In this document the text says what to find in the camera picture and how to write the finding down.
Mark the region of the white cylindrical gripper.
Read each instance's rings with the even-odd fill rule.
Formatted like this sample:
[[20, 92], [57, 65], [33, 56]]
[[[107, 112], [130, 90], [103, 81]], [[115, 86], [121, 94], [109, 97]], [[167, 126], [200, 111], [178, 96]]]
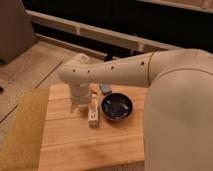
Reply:
[[89, 104], [92, 101], [92, 93], [88, 84], [71, 84], [70, 85], [70, 98], [74, 105], [70, 106], [70, 113], [73, 113], [75, 105], [86, 105], [87, 110], [92, 109], [92, 105]]

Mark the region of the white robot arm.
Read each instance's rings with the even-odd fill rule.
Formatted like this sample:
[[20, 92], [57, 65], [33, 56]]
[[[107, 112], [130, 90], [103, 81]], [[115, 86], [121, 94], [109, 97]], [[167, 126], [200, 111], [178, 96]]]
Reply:
[[146, 87], [146, 171], [213, 171], [213, 54], [151, 52], [91, 64], [78, 54], [60, 68], [71, 101], [87, 104], [90, 83]]

